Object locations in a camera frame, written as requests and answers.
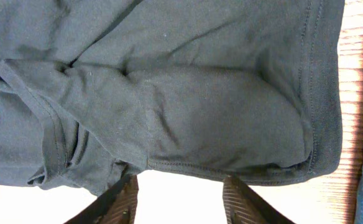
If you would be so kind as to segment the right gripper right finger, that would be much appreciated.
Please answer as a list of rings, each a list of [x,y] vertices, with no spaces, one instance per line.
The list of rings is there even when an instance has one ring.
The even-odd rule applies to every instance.
[[[237,177],[223,180],[228,224],[294,224]]]

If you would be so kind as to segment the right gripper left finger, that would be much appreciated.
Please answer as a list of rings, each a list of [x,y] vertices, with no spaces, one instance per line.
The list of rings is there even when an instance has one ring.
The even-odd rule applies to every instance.
[[[138,191],[137,176],[127,174],[65,224],[134,224]]]

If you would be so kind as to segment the black t-shirt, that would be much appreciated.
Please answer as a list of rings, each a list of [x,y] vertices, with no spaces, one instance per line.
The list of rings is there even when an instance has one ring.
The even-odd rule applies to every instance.
[[[0,185],[330,174],[343,1],[0,1]]]

